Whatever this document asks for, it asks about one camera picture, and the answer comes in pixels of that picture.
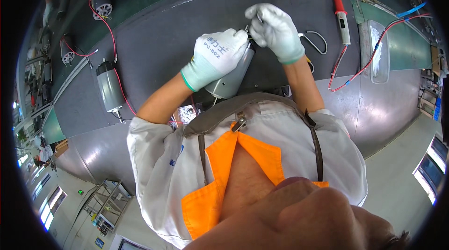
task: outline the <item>forearm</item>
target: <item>forearm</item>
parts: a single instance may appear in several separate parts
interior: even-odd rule
[[[288,83],[291,88],[293,100],[298,108],[305,112],[316,112],[324,108],[324,101],[318,91],[317,84],[310,71],[306,56],[293,64],[283,65]]]
[[[137,116],[151,123],[165,124],[192,93],[178,73],[145,101]]]

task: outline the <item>gray motor housing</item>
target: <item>gray motor housing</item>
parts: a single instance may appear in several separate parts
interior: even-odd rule
[[[67,45],[69,45],[71,48],[74,48],[71,38],[67,35],[64,35],[62,40],[59,42],[59,46],[61,48],[61,60],[65,65],[71,64],[72,60],[75,58],[75,53],[70,50]]]
[[[42,50],[47,54],[50,51],[51,33],[46,32],[42,37]]]
[[[245,77],[254,53],[254,45],[250,41],[246,46],[242,58],[237,63],[237,67],[224,77],[206,85],[205,89],[207,92],[218,99],[229,99],[234,97]]]
[[[107,112],[117,111],[125,103],[119,78],[115,73],[112,63],[105,61],[98,66],[97,81],[100,88],[101,97]]]
[[[92,0],[93,9],[101,16],[108,17],[112,12],[111,0]],[[101,18],[92,12],[93,18],[100,21]]]

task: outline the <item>gloved hand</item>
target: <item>gloved hand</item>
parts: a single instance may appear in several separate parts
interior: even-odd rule
[[[53,11],[53,4],[51,2],[45,4],[45,10],[43,11],[42,24],[43,27],[47,27],[48,25],[48,17],[50,13]]]
[[[185,84],[197,92],[230,73],[237,67],[247,44],[248,34],[233,28],[198,37],[191,62],[181,69]]]
[[[272,4],[259,3],[248,8],[245,17],[252,19],[250,34],[257,45],[268,46],[279,62],[291,64],[304,56],[304,46],[289,14]]]

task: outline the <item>gray work surface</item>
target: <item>gray work surface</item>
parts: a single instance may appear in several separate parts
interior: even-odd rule
[[[323,35],[328,44],[326,55],[320,55],[305,39],[302,42],[306,55],[315,66],[315,80],[330,78],[343,48],[333,0],[162,0],[137,13],[114,30],[119,57],[117,70],[128,101],[134,109],[138,109],[190,60],[197,37],[227,28],[244,28],[250,23],[244,17],[245,9],[259,2],[272,3],[289,13],[298,32],[311,30]],[[351,3],[343,0],[343,4],[348,11],[352,44],[340,64],[338,77],[355,74],[360,65],[358,29]],[[317,35],[310,34],[308,37],[321,50],[324,49],[324,43]],[[110,36],[101,40],[96,48],[99,51],[90,57],[94,68],[101,63],[103,57],[113,59]],[[83,98],[83,95],[90,92],[92,98],[99,97],[99,94],[95,96],[92,93],[98,91],[98,85],[95,75],[92,75],[94,70],[89,71],[83,70],[71,83],[78,87],[69,85],[55,105],[61,129],[67,137],[118,121],[111,114],[105,114],[104,106],[98,104],[97,100]],[[276,56],[268,48],[257,48],[239,92],[268,90],[286,84],[288,82],[284,70]],[[62,100],[73,102],[67,104],[62,103]],[[205,90],[194,94],[196,103],[212,100]],[[122,115],[123,118],[132,117],[127,108]]]

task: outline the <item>plastic container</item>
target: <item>plastic container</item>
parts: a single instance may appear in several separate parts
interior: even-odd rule
[[[379,40],[385,27],[378,22],[368,20],[359,24],[360,37],[360,59],[361,67],[368,63],[374,47]],[[388,33],[384,35],[379,43],[379,48],[374,55],[371,65],[364,71],[364,74],[371,78],[375,84],[384,84],[390,78],[390,47],[388,45]]]

